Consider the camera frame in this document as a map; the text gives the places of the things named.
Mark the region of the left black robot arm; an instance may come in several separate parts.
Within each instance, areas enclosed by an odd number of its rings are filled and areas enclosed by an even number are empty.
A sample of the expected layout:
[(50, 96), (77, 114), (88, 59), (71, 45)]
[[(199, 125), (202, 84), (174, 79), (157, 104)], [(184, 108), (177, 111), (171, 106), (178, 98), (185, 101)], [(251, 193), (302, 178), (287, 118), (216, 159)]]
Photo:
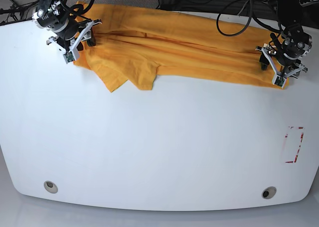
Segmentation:
[(301, 22), (302, 6), (299, 0), (267, 0), (277, 15), (279, 30), (272, 30), (271, 41), (264, 46), (257, 46), (261, 52), (262, 70), (271, 66), (274, 77), (272, 83), (284, 88), (288, 78), (298, 78), (301, 71), (308, 69), (301, 63), (312, 48), (312, 37), (305, 33)]

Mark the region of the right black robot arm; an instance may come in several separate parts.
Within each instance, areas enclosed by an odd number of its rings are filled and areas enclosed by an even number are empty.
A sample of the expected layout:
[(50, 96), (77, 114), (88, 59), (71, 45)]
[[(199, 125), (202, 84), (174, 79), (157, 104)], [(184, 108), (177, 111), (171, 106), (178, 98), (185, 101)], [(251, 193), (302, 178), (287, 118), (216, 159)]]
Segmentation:
[(32, 20), (39, 28), (46, 28), (56, 36), (50, 37), (46, 44), (56, 44), (67, 63), (79, 58), (83, 42), (95, 46), (92, 27), (101, 24), (101, 20), (85, 17), (95, 0), (90, 0), (87, 7), (82, 4), (67, 5), (67, 0), (39, 0)]

